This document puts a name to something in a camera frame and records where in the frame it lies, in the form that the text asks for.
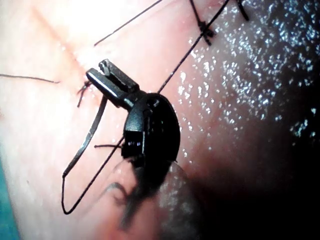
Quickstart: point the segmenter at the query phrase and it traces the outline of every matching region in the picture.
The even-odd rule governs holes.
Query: wet tissue surface
[[[200,34],[189,1],[164,0],[93,48],[151,4],[123,2],[106,2],[100,10],[99,1],[68,1],[63,7],[31,1],[20,9],[5,2],[1,7],[0,74],[60,81],[0,77],[1,161],[22,238],[195,239],[201,232],[211,239],[253,229],[312,229],[307,219],[316,202],[320,134],[316,0],[244,0],[249,21],[236,1],[228,3],[211,26],[212,45],[201,40],[162,92],[178,116],[182,169],[170,169],[158,195],[137,211],[128,235],[117,230],[124,209],[115,206],[114,196],[121,198],[121,192],[100,197],[112,182],[127,192],[134,186],[130,165],[114,169],[120,151],[79,209],[63,215],[61,174],[101,98],[90,87],[76,108],[84,72],[108,57],[142,90],[155,92]],[[203,0],[195,6],[208,23],[222,3]],[[111,5],[113,13],[102,17]],[[125,111],[108,105],[93,144],[116,144],[125,117]],[[83,155],[67,179],[68,206],[110,151],[91,147]]]

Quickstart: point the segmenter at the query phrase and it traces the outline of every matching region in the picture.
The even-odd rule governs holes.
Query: moist skin
[[[182,170],[172,170],[159,196],[137,212],[129,232],[120,232],[123,207],[113,197],[121,194],[102,195],[112,182],[127,191],[135,184],[128,163],[114,169],[122,160],[118,152],[77,210],[63,214],[62,172],[101,99],[92,87],[76,108],[85,71],[109,58],[141,89],[155,92],[199,35],[189,1],[164,0],[93,48],[150,4],[2,4],[0,72],[61,81],[0,79],[1,162],[23,239],[179,239],[188,231],[181,227],[188,225],[183,219],[199,215],[209,236],[228,234],[224,229],[284,229],[283,222],[292,228],[304,219],[298,196],[310,195],[311,180],[304,176],[312,176],[308,166],[317,159],[319,145],[319,4],[294,0],[246,0],[249,22],[230,1],[212,25],[217,33],[212,46],[201,41],[162,92],[181,126],[177,161],[188,184]],[[206,21],[220,6],[209,0],[195,4]],[[93,145],[116,142],[125,118],[123,109],[107,106],[91,146],[67,177],[67,207],[110,152]]]

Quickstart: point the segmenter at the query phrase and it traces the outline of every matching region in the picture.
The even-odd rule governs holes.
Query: skin
[[[119,150],[74,213],[62,212],[62,173],[101,99],[90,87],[76,108],[77,91],[85,71],[105,58],[142,90],[157,91],[199,28],[189,1],[168,0],[93,48],[151,2],[80,2],[1,2],[0,73],[60,81],[0,78],[0,158],[22,239],[195,239],[199,232],[206,238],[295,231],[302,223],[311,228],[306,216],[319,159],[317,1],[247,0],[249,22],[230,1],[212,26],[212,46],[200,41],[162,92],[181,126],[181,168],[172,167],[127,232],[118,230],[124,206],[114,197],[121,192],[105,191],[113,182],[127,192],[135,185]],[[216,0],[195,5],[205,21],[221,6]],[[126,115],[108,104],[66,178],[67,208],[111,151],[93,145],[118,141]]]

